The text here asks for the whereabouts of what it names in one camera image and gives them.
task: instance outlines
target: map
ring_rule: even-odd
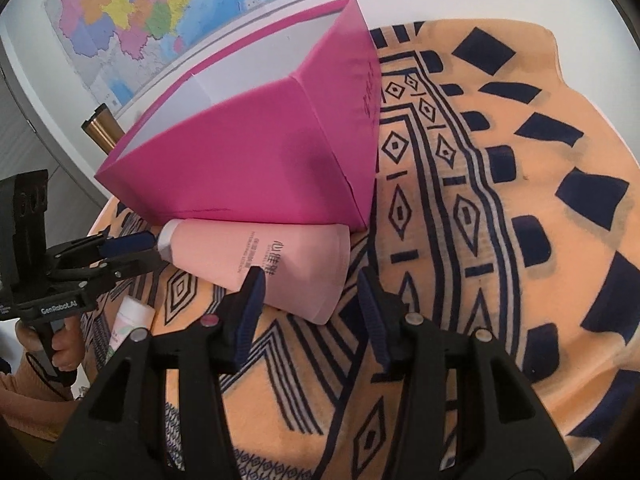
[[[116,112],[164,67],[273,0],[46,0],[71,65]]]

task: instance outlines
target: finger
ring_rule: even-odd
[[[29,352],[42,350],[42,343],[38,333],[33,328],[26,326],[21,320],[15,324],[15,336],[19,343]]]
[[[56,352],[53,355],[53,359],[51,363],[58,369],[63,372],[69,372],[71,370],[75,370],[79,367],[82,362],[83,352],[79,351],[76,348],[69,348],[67,350],[62,350],[60,352]]]
[[[51,338],[51,347],[54,350],[65,350],[73,344],[73,335],[66,328],[58,330]]]
[[[65,318],[65,328],[69,332],[81,333],[80,331],[80,316],[72,316]]]
[[[76,342],[82,341],[80,329],[80,317],[73,316],[65,319],[65,327],[58,330],[51,339],[51,347],[54,350],[64,350]]]

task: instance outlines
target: black diamond pattern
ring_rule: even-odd
[[[351,478],[358,480],[386,442],[385,399],[380,397],[353,439]]]
[[[478,256],[480,210],[471,201],[458,195],[456,197],[456,205],[453,206],[453,219],[469,250],[474,256]]]
[[[389,221],[401,240],[404,240],[404,231],[409,224],[411,214],[411,207],[409,207],[402,188],[396,186],[394,197],[391,201],[391,209],[389,210]]]
[[[418,111],[424,115],[432,123],[436,120],[436,108],[430,105],[427,101],[420,98],[420,104],[418,105]]]
[[[399,85],[398,83],[394,83],[392,81],[386,86],[385,92],[395,97],[396,99],[399,99],[402,97],[402,94],[404,93],[405,90],[406,88],[404,88],[404,86]]]
[[[418,81],[414,79],[414,76],[407,74],[404,76],[404,84],[410,86],[414,91],[418,89]]]
[[[476,27],[456,47],[453,55],[489,75],[495,75],[515,55],[515,51]]]
[[[453,161],[456,158],[456,150],[454,150],[447,139],[438,135],[438,145],[436,147],[436,156],[444,160],[449,167],[453,170]]]
[[[408,140],[399,136],[395,132],[391,132],[386,138],[385,143],[382,145],[382,151],[385,152],[392,161],[398,164],[408,145]]]
[[[169,278],[166,287],[164,324],[169,324],[196,297],[198,279],[188,272],[176,270],[175,274]]]

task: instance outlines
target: pink box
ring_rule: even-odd
[[[380,65],[356,0],[272,23],[175,82],[96,179],[173,218],[369,224]]]

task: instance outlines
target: orange blanket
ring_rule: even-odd
[[[566,86],[544,28],[447,20],[372,37],[383,92],[370,230],[353,235],[331,322],[315,327],[265,307],[249,362],[223,378],[242,476],[381,477],[402,384],[372,381],[380,367],[354,288],[367,264],[441,327],[492,330],[578,466],[640,378],[638,165]],[[146,225],[112,202],[96,228],[117,235]],[[162,333],[213,311],[223,293],[172,266],[121,283],[84,320],[89,377],[104,363],[124,294],[156,307],[153,332]],[[177,378],[168,381],[167,435],[180,467]],[[453,409],[443,466],[453,460],[454,422]]]

